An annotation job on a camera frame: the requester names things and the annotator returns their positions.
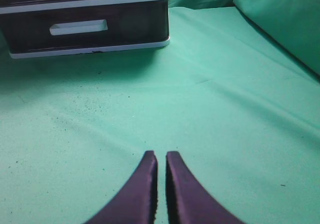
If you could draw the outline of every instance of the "white trim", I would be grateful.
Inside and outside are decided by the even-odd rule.
[[[50,56],[62,56],[62,55],[74,55],[74,54],[86,54],[94,52],[113,52],[113,51],[124,51],[133,49],[144,49],[144,48],[161,48],[169,44],[170,37],[165,41],[131,44],[131,45],[115,45],[115,46],[101,46],[101,47],[90,47],[80,49],[67,49],[67,50],[50,50],[50,51],[39,51],[39,52],[27,52],[27,53],[10,53],[13,59],[24,59],[24,58],[42,58]]]
[[[86,20],[69,23],[54,24],[50,27],[52,36],[77,33],[94,33],[108,30],[106,20]]]
[[[0,14],[26,13],[26,12],[54,10],[54,9],[94,7],[94,6],[103,6],[103,5],[140,3],[140,2],[152,2],[152,1],[159,1],[159,0],[75,0],[75,1],[53,2],[53,3],[43,3],[43,4],[33,4],[33,5],[0,7]]]

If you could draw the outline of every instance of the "black plastic container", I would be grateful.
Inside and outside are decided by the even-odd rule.
[[[0,0],[12,58],[163,47],[168,0]]]

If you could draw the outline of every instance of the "green pillow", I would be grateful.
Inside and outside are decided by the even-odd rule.
[[[320,0],[234,0],[253,22],[320,74]]]

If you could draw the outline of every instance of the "plier jaw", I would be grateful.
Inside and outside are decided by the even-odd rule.
[[[85,224],[153,224],[158,204],[158,161],[146,151],[122,189]],[[169,224],[243,224],[197,181],[177,151],[166,155]]]

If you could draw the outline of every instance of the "drawer handle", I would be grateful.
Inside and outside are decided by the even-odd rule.
[[[106,20],[89,20],[79,22],[69,22],[54,24],[50,27],[52,36],[77,34],[77,33],[93,33],[108,30]]]

